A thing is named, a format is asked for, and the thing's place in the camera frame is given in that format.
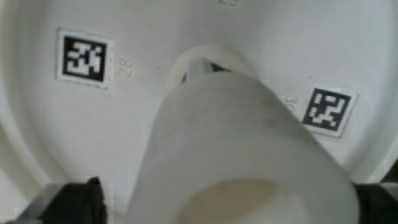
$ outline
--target white plastic surface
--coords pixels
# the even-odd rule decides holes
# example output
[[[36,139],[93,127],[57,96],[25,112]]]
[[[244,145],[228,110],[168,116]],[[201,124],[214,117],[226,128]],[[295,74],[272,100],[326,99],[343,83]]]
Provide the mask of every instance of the white plastic surface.
[[[297,117],[315,83],[358,92],[343,137],[315,137],[356,181],[379,181],[398,157],[395,10],[391,0],[2,0],[0,120],[38,184],[100,176],[125,213],[173,64],[205,44],[242,54]],[[59,28],[114,40],[109,90],[56,79]]]
[[[232,196],[221,203],[221,192],[201,197],[208,188],[223,190],[219,184],[224,194],[240,189],[246,200]],[[271,90],[246,75],[196,76],[159,110],[127,223],[358,224],[358,219],[347,173]]]

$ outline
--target black object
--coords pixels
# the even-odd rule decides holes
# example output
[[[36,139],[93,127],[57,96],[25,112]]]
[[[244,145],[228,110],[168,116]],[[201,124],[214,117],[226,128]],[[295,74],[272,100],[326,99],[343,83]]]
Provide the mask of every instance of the black object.
[[[43,191],[22,216],[9,223],[107,224],[104,199],[98,178],[93,178],[86,184],[66,184],[57,190]]]
[[[398,223],[398,201],[381,185],[358,185],[361,205],[359,224]]]

